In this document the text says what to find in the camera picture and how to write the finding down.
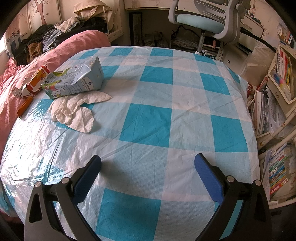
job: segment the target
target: orange object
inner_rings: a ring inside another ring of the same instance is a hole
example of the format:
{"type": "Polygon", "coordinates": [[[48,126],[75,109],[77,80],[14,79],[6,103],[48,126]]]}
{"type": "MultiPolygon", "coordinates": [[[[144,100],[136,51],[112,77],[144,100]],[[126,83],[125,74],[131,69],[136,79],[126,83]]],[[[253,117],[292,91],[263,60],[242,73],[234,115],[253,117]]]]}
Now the orange object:
{"type": "Polygon", "coordinates": [[[30,106],[32,100],[33,100],[33,97],[32,96],[29,96],[26,99],[26,101],[24,102],[24,104],[17,111],[17,116],[18,117],[21,117],[24,114],[24,112],[26,111],[26,109],[30,106]]]}
{"type": "Polygon", "coordinates": [[[31,81],[27,84],[27,90],[34,94],[37,92],[45,78],[48,76],[50,72],[48,71],[46,66],[41,66],[33,75],[31,81]]]}

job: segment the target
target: pink blanket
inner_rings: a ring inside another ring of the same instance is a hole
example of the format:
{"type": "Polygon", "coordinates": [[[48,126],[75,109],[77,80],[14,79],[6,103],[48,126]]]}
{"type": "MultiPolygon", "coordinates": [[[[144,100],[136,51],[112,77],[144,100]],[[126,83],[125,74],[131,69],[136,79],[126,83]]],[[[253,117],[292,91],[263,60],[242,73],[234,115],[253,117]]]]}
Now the pink blanket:
{"type": "Polygon", "coordinates": [[[110,42],[104,33],[87,30],[73,35],[55,49],[34,59],[29,65],[17,67],[13,58],[8,61],[8,69],[0,76],[0,163],[8,135],[17,119],[17,111],[25,101],[25,98],[14,97],[12,89],[20,88],[25,77],[31,77],[46,62],[48,70],[52,72],[80,51],[108,46],[110,42]]]}

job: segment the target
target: blue checkered bedsheet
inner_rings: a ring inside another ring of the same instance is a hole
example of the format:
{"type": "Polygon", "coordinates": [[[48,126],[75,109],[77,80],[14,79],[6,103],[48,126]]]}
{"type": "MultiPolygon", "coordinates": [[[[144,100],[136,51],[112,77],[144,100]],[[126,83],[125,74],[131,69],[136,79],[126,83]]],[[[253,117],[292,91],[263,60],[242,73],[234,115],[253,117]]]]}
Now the blue checkered bedsheet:
{"type": "Polygon", "coordinates": [[[101,91],[113,98],[84,105],[95,119],[85,134],[52,122],[52,100],[41,92],[7,141],[1,209],[13,207],[24,221],[35,182],[57,183],[97,154],[102,170],[78,207],[102,240],[195,240],[215,209],[196,154],[238,181],[259,178],[246,81],[221,62],[178,50],[106,47],[71,60],[90,56],[99,57],[101,91]]]}

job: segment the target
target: tree decal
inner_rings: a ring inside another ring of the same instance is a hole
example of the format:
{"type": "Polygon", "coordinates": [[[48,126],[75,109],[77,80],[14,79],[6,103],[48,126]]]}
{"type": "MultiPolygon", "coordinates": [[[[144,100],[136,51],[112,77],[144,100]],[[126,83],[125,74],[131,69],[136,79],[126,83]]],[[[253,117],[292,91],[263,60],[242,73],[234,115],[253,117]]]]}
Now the tree decal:
{"type": "Polygon", "coordinates": [[[34,14],[31,16],[31,19],[34,17],[36,13],[40,13],[42,24],[47,24],[43,14],[43,6],[45,4],[48,4],[49,0],[41,0],[40,3],[38,3],[38,0],[33,1],[35,2],[36,6],[33,6],[32,1],[30,2],[30,7],[33,7],[32,12],[35,11],[34,14]]]}

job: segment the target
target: office chair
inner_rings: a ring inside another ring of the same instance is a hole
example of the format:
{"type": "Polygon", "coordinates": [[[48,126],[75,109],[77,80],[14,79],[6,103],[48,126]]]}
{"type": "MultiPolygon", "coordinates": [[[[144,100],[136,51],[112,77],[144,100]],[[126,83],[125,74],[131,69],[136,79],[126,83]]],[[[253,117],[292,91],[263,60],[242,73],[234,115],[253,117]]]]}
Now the office chair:
{"type": "Polygon", "coordinates": [[[240,23],[244,19],[246,10],[251,8],[250,0],[208,0],[209,2],[224,5],[226,10],[222,10],[215,5],[203,1],[194,0],[197,9],[204,15],[175,14],[179,0],[173,0],[168,19],[173,24],[186,24],[195,28],[200,28],[202,34],[198,44],[197,54],[202,55],[202,46],[205,40],[205,32],[209,32],[215,39],[220,39],[227,43],[236,43],[240,37],[240,23]]]}

